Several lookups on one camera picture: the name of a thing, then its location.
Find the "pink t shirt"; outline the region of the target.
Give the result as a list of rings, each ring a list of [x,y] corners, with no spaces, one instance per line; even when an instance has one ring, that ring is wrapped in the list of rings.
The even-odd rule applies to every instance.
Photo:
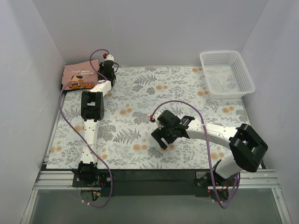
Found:
[[[91,63],[92,66],[99,71],[99,60],[91,60]],[[62,77],[62,87],[70,84],[70,86],[65,88],[65,91],[93,88],[95,84],[82,84],[82,82],[98,82],[98,74],[92,66],[90,61],[65,65]]]

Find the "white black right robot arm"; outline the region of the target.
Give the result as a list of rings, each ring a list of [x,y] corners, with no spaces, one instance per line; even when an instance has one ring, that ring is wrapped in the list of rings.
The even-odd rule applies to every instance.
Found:
[[[248,124],[239,127],[204,125],[191,116],[180,119],[168,110],[151,115],[150,121],[157,124],[157,129],[151,135],[162,149],[166,149],[177,138],[187,138],[207,140],[231,150],[231,156],[212,167],[213,173],[207,180],[208,184],[213,182],[220,186],[243,170],[256,172],[268,150],[265,141]]]

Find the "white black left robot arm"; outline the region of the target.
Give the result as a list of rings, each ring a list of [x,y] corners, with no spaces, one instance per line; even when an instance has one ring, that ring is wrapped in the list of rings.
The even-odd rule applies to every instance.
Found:
[[[97,84],[90,91],[84,91],[81,97],[81,117],[84,120],[84,139],[87,143],[82,149],[78,178],[90,187],[96,186],[100,180],[97,173],[97,157],[92,151],[97,144],[100,121],[104,118],[103,97],[112,90],[116,81],[113,56],[106,56],[104,62],[100,64],[100,73],[107,78],[107,81]]]

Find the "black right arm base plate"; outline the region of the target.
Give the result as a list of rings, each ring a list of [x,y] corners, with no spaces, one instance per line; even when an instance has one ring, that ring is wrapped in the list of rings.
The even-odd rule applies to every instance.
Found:
[[[236,175],[231,175],[229,178],[224,179],[217,173],[214,174],[214,182],[216,187],[232,187],[235,183]],[[212,177],[210,172],[197,172],[194,182],[200,187],[212,186]]]

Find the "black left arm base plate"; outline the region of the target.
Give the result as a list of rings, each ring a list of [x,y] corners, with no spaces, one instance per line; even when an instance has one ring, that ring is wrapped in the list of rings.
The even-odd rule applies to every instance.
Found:
[[[93,162],[87,164],[80,162],[77,169],[72,169],[73,176],[73,187],[111,187],[112,177],[108,171],[99,170],[97,164]]]

